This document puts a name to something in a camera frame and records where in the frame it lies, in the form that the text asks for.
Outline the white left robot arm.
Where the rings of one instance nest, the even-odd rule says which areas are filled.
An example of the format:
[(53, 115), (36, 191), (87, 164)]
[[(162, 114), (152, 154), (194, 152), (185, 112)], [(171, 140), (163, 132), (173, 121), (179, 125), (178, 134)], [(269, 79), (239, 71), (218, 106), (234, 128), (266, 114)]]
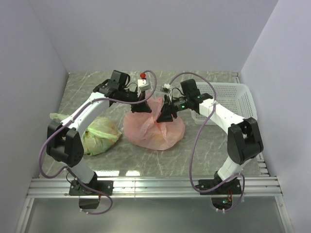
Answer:
[(130, 91), (130, 75), (114, 70), (110, 79), (97, 85), (85, 103), (61, 122), (51, 122), (43, 149), (54, 160), (65, 164), (65, 169), (74, 176), (80, 189), (86, 195), (93, 195), (98, 189), (97, 174), (83, 159), (82, 134), (103, 111), (113, 103), (130, 104), (135, 109), (144, 106), (148, 110), (145, 92), (150, 89), (146, 73), (137, 80), (135, 91)]

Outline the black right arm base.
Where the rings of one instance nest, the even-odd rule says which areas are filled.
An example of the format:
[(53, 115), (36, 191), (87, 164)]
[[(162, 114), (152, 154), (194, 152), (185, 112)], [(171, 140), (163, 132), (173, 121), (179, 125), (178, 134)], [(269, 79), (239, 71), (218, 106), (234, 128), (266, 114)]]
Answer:
[[(201, 191), (206, 191), (208, 189), (215, 187), (219, 183), (220, 181), (216, 179), (205, 179), (199, 180), (198, 184), (195, 187)], [(205, 193), (205, 195), (228, 195), (228, 194), (237, 195), (241, 193), (242, 193), (242, 186), (240, 184), (240, 181), (237, 178), (234, 178), (233, 180), (222, 184), (215, 190)]]

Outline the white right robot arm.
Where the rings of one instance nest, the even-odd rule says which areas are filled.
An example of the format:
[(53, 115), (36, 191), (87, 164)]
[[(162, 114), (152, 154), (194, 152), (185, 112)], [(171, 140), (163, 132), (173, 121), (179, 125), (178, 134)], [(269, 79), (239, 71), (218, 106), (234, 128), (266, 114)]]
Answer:
[(212, 120), (226, 133), (228, 157), (215, 173), (214, 186), (193, 186), (201, 194), (212, 191), (224, 194), (231, 188), (233, 180), (241, 174), (244, 166), (264, 149), (258, 122), (253, 117), (244, 118), (223, 107), (217, 102), (216, 95), (202, 94), (194, 79), (182, 81), (180, 85), (183, 96), (174, 99), (165, 95), (157, 122), (172, 122), (177, 118), (178, 112), (190, 109), (206, 116), (207, 120)]

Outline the pink plastic bag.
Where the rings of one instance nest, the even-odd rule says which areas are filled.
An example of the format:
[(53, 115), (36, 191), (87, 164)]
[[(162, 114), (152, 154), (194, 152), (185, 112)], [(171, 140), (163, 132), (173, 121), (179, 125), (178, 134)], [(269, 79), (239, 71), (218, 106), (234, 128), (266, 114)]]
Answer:
[(163, 106), (163, 98), (147, 100), (151, 113), (127, 113), (123, 118), (123, 132), (129, 142), (151, 150), (167, 150), (184, 137), (185, 124), (181, 118), (172, 122), (156, 120)]

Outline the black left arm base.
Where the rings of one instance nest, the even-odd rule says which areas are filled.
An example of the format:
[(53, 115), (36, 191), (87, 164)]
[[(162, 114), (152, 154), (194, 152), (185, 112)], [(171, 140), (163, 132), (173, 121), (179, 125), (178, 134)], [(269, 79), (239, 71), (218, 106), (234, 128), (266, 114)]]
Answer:
[(98, 195), (94, 190), (111, 196), (114, 188), (113, 181), (95, 181), (91, 184), (81, 185), (77, 180), (73, 180), (70, 184), (70, 196), (95, 196)]

